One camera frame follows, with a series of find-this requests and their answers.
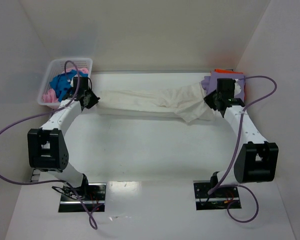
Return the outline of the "white t shirt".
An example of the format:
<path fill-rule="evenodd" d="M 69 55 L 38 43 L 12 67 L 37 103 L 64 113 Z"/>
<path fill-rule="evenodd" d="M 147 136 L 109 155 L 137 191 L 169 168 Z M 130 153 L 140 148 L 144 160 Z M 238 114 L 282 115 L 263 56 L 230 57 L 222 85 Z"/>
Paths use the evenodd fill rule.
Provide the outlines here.
<path fill-rule="evenodd" d="M 97 109 L 108 115 L 181 118 L 187 124 L 197 119 L 213 121 L 215 114 L 205 96 L 200 83 L 156 90 L 103 90 Z"/>

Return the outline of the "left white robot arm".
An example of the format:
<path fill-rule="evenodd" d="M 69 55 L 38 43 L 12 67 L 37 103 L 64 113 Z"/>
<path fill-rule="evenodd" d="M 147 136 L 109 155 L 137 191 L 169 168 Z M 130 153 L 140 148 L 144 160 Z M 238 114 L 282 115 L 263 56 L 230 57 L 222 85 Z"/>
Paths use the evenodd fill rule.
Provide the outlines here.
<path fill-rule="evenodd" d="M 27 133 L 30 167 L 63 181 L 64 187 L 60 192 L 64 195 L 70 195 L 71 188 L 81 196 L 89 191 L 86 175 L 69 163 L 65 134 L 82 111 L 92 108 L 99 100 L 92 90 L 89 77 L 73 77 L 70 89 L 49 120 L 40 128 L 32 128 Z"/>

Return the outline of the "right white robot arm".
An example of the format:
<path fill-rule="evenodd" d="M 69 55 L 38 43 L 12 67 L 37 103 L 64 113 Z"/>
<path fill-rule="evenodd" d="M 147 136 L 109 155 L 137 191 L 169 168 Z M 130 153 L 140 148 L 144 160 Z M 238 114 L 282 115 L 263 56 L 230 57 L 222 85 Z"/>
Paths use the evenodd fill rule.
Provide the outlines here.
<path fill-rule="evenodd" d="M 262 136 L 247 112 L 249 107 L 271 94 L 245 104 L 241 98 L 235 97 L 237 82 L 238 79 L 219 78 L 216 90 L 204 98 L 204 102 L 221 114 L 237 136 L 227 169 L 215 172 L 211 177 L 209 195 L 223 186 L 271 182 L 276 174 L 279 147 Z"/>

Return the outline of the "folded purple t shirt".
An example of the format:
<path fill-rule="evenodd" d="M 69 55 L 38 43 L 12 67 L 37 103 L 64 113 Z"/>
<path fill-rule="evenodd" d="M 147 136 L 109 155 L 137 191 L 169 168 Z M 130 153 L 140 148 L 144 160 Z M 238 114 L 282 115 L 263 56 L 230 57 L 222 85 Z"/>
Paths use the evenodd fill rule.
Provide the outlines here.
<path fill-rule="evenodd" d="M 210 72 L 210 76 L 205 76 L 201 81 L 202 88 L 206 91 L 206 94 L 210 94 L 217 89 L 218 79 L 240 79 L 236 82 L 234 97 L 240 98 L 245 101 L 245 75 L 244 74 L 222 74 L 214 71 Z"/>

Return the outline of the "folded orange t shirt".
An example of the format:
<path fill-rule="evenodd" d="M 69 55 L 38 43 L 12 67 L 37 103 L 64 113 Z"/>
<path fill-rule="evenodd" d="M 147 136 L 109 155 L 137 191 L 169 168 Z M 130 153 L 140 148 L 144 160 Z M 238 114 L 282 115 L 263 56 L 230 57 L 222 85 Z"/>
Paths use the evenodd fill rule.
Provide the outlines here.
<path fill-rule="evenodd" d="M 237 72 L 237 71 L 233 71 L 231 69 L 219 69 L 216 68 L 214 69 L 215 73 L 219 73 L 219 74 L 236 74 L 236 75 L 243 75 L 243 72 Z"/>

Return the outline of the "blue t shirt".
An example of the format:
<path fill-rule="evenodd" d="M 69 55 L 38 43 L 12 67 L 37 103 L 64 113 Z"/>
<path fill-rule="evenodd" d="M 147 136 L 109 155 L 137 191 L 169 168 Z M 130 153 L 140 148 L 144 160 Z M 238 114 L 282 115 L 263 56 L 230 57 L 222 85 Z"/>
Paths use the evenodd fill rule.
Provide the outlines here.
<path fill-rule="evenodd" d="M 77 72 L 72 69 L 67 73 L 62 73 L 55 76 L 49 83 L 50 87 L 54 90 L 55 95 L 59 102 L 62 101 L 63 97 L 67 93 L 68 89 L 71 88 L 71 79 L 77 75 Z"/>

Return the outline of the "pink t shirt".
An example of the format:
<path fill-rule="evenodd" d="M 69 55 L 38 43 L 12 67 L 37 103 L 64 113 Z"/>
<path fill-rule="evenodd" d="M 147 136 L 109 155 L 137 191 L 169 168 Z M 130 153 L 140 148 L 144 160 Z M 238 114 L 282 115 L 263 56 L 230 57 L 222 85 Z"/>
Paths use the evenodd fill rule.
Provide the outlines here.
<path fill-rule="evenodd" d="M 75 69 L 74 67 L 72 67 L 72 68 L 67 68 L 67 69 L 66 69 L 66 73 L 67 73 L 67 72 L 70 72 L 71 70 L 75 70 L 75 71 L 76 71 L 76 69 Z M 59 102 L 59 101 L 58 101 L 58 98 L 56 97 L 55 91 L 54 91 L 51 87 L 50 87 L 50 89 L 47 91 L 46 94 L 43 94 L 42 99 L 43 99 L 43 102 L 44 102 L 44 103 L 58 103 L 58 102 Z"/>

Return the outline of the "white plastic basket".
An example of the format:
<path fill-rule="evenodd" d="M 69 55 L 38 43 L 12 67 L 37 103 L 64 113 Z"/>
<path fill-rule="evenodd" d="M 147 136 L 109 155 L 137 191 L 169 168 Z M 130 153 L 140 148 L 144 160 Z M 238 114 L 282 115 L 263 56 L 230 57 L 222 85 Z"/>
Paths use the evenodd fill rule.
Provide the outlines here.
<path fill-rule="evenodd" d="M 77 76 L 77 70 L 67 58 L 50 62 L 42 80 L 37 102 L 41 106 L 57 109 L 62 98 L 71 87 L 71 80 Z"/>

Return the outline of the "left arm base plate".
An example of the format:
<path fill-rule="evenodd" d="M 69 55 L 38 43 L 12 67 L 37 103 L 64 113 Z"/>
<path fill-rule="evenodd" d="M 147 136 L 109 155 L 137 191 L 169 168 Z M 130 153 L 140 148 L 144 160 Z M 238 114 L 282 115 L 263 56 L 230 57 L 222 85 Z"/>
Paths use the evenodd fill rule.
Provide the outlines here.
<path fill-rule="evenodd" d="M 85 195 L 83 195 L 83 192 L 80 190 L 77 192 L 80 199 L 89 212 L 104 212 L 107 184 L 89 183 L 88 186 L 89 187 Z M 61 194 L 58 207 L 59 213 L 79 213 L 85 211 L 85 209 L 81 205 L 81 202 L 78 200 L 69 186 L 52 186 L 51 188 Z"/>

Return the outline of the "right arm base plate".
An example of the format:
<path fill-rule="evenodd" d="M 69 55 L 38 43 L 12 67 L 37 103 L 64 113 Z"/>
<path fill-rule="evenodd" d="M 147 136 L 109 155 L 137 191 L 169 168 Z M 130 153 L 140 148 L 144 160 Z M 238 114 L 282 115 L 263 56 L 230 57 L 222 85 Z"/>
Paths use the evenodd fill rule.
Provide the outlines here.
<path fill-rule="evenodd" d="M 194 181 L 195 206 L 197 211 L 241 209 L 239 191 L 236 187 L 223 187 L 209 195 L 209 181 Z"/>

